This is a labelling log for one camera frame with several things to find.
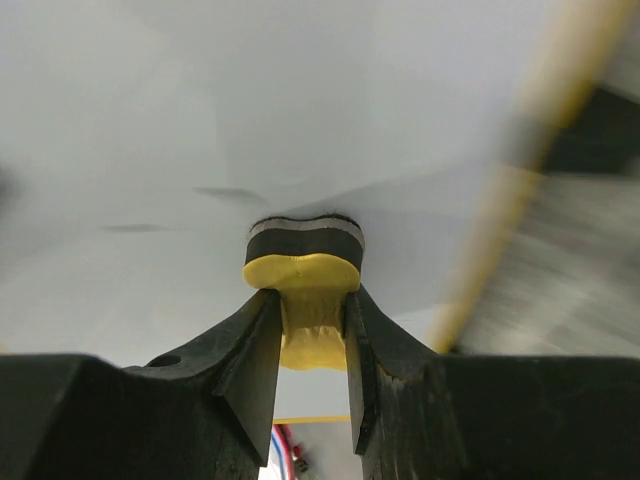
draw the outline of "black plastic part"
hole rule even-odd
[[[364,289],[345,337],[367,480],[640,478],[638,360],[438,356]]]
[[[261,291],[147,367],[0,357],[0,478],[257,478],[281,328],[278,294]]]

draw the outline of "blue wire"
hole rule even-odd
[[[282,480],[289,480],[287,478],[287,475],[285,474],[284,457],[282,456],[282,449],[278,444],[278,439],[276,435],[273,433],[273,429],[271,430],[271,442],[276,447],[276,453],[278,454],[278,464],[280,465],[280,476],[282,477]]]

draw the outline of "red wire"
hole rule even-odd
[[[289,477],[289,479],[295,480],[296,477],[293,473],[293,457],[291,456],[291,447],[289,446],[289,442],[285,438],[285,435],[282,433],[282,429],[278,427],[279,425],[276,426],[275,431],[276,435],[278,436],[278,441],[282,444],[282,448],[285,450],[284,452],[282,452],[282,456],[285,458],[285,462],[287,464],[287,476]]]

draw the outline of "wire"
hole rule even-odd
[[[276,426],[271,428],[271,441],[273,442],[278,459],[280,460],[280,473],[283,480],[295,480],[293,474],[293,462],[291,461],[291,452],[289,446],[282,435],[280,429]]]

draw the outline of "yellow foam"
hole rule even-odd
[[[346,295],[360,287],[356,267],[325,253],[266,255],[247,263],[242,273],[254,288],[280,292],[280,365],[347,369],[342,323]]]

